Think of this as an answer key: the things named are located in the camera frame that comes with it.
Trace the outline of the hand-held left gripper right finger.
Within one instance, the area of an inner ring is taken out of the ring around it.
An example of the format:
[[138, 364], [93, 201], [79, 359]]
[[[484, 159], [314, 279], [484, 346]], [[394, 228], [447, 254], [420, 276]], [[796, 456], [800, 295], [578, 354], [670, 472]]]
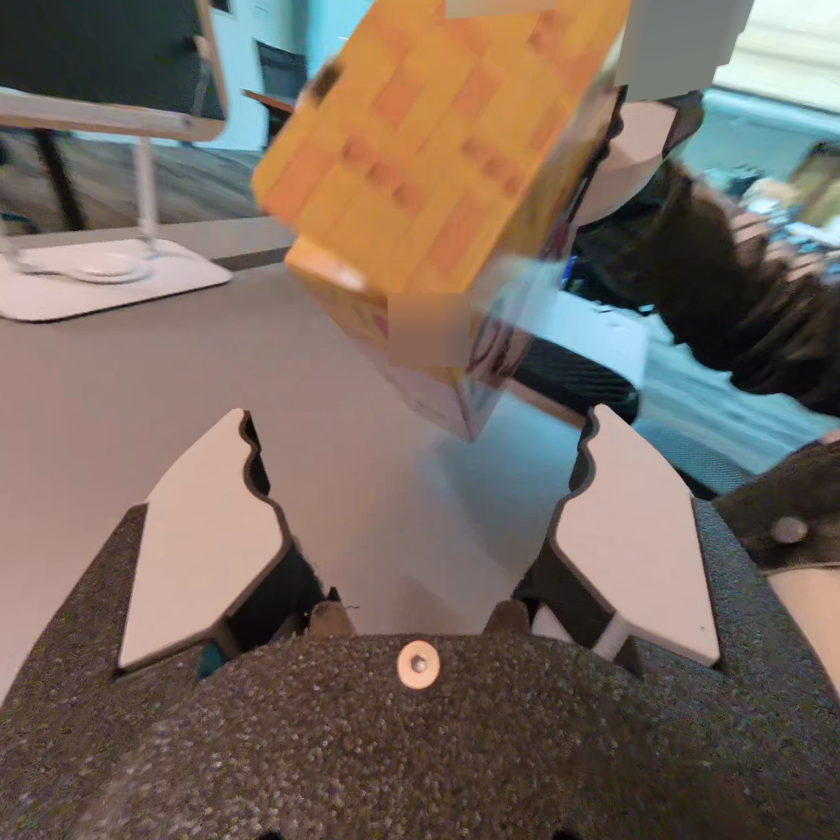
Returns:
[[536, 635], [640, 676], [637, 643], [721, 663], [694, 497], [611, 408], [588, 414], [570, 490], [515, 591]]

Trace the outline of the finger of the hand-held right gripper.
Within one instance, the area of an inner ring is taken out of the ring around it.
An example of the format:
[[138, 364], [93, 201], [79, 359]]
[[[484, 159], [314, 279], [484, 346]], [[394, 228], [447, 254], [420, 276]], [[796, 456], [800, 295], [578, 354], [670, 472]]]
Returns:
[[477, 317], [467, 364], [469, 394], [489, 394], [515, 375], [564, 287], [569, 258], [501, 255], [472, 288]]

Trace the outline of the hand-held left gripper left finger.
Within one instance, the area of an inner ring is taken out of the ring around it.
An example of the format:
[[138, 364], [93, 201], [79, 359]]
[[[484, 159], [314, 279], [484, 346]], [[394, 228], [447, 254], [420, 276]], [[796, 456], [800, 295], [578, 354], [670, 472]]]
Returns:
[[168, 468], [146, 501], [118, 669], [189, 648], [228, 662], [301, 630], [325, 599], [270, 481], [249, 411], [225, 414]]

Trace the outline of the person's right forearm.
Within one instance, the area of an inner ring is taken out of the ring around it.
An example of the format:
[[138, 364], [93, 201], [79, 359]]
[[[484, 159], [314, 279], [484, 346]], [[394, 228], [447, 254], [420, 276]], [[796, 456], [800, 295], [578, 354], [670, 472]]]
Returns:
[[676, 343], [740, 391], [839, 416], [838, 287], [681, 164], [663, 163], [575, 243], [609, 288], [653, 306]]

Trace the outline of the brown top office desk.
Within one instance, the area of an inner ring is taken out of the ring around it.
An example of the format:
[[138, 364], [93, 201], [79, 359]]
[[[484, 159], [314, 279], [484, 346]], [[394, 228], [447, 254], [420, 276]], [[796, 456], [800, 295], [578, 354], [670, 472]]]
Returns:
[[242, 89], [241, 92], [246, 98], [264, 106], [268, 112], [268, 127], [264, 145], [264, 151], [267, 151], [296, 110], [297, 101], [295, 99], [279, 98], [249, 89]]

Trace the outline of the black mesh wrist pad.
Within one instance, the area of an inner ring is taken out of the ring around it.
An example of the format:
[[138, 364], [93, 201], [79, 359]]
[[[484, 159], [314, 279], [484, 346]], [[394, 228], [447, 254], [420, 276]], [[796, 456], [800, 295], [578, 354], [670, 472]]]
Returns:
[[640, 418], [641, 392], [623, 375], [546, 339], [534, 339], [512, 379], [563, 417], [583, 419], [611, 408], [677, 470], [696, 497], [711, 501], [745, 485], [753, 474], [693, 437]]

